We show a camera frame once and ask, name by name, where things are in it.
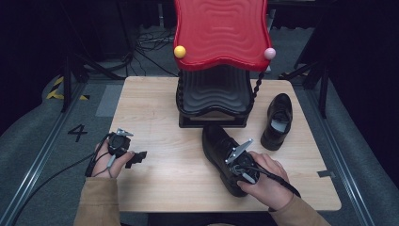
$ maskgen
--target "hazard tape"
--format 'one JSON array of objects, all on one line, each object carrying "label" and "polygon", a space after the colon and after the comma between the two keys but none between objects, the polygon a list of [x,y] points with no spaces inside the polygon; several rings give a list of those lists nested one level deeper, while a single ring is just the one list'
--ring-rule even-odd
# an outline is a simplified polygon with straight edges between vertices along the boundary
[{"label": "hazard tape", "polygon": [[[55,81],[55,83],[53,84],[53,87],[51,88],[49,94],[47,94],[46,99],[60,99],[63,100],[64,99],[64,95],[63,94],[57,94],[56,91],[58,90],[59,86],[61,85],[61,83],[64,81],[64,76],[60,75],[57,80]],[[90,95],[81,95],[79,97],[79,100],[81,101],[88,101],[90,99]]]}]

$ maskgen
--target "beige sleeve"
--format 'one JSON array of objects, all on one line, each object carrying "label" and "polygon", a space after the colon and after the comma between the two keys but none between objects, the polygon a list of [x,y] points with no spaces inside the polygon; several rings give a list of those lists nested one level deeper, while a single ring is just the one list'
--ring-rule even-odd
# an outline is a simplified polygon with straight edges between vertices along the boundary
[{"label": "beige sleeve", "polygon": [[86,179],[73,225],[120,225],[117,179]]},{"label": "beige sleeve", "polygon": [[282,209],[271,212],[270,215],[278,225],[296,226],[319,226],[329,225],[311,206],[296,195]]}]

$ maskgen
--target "pink ball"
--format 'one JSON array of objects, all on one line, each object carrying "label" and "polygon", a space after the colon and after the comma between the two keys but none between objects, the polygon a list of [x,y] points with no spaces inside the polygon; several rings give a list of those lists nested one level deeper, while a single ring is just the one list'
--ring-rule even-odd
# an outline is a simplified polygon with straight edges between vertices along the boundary
[{"label": "pink ball", "polygon": [[275,49],[273,49],[273,48],[267,48],[265,51],[264,51],[264,57],[266,58],[266,59],[273,59],[274,57],[276,56],[276,50]]}]

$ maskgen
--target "tabletop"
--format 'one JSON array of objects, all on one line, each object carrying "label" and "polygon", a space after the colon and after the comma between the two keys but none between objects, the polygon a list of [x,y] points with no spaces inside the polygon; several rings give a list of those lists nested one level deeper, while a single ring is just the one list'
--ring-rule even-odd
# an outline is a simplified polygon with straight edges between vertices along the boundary
[{"label": "tabletop", "polygon": [[[130,150],[147,151],[147,158],[118,177],[122,212],[246,212],[267,209],[250,195],[234,197],[216,168],[206,159],[201,128],[180,128],[175,102],[178,78],[128,77],[110,131],[134,134]],[[261,145],[266,111],[279,93],[293,104],[291,131],[278,151]],[[225,128],[238,143],[253,138],[247,149],[268,153],[286,169],[290,183],[316,210],[334,211],[341,202],[330,177],[319,177],[326,165],[288,81],[264,80],[245,128]]]}]

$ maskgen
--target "red plastic tray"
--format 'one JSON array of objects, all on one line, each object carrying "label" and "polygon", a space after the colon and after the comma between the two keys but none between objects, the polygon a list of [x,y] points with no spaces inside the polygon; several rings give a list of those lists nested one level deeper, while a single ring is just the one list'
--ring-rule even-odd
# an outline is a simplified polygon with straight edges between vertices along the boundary
[{"label": "red plastic tray", "polygon": [[178,24],[174,47],[186,54],[175,57],[178,67],[203,70],[219,64],[262,72],[270,60],[266,27],[267,0],[175,0]]}]

